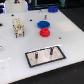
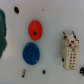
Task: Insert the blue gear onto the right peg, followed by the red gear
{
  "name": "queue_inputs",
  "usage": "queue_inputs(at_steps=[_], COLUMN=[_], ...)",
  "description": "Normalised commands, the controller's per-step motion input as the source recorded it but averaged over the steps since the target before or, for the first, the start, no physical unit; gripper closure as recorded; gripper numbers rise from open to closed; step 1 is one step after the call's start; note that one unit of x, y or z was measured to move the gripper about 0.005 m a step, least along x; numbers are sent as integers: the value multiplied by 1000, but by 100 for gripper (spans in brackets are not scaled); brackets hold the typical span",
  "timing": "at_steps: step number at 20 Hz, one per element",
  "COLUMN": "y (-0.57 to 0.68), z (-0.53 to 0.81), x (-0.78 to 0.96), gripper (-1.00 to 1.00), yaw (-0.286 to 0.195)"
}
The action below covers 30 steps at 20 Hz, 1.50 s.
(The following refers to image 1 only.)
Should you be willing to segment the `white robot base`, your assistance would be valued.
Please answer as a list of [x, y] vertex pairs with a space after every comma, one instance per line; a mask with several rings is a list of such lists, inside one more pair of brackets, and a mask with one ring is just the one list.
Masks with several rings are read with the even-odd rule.
[[5, 10], [7, 13], [23, 12], [27, 10], [27, 4], [25, 0], [6, 0]]

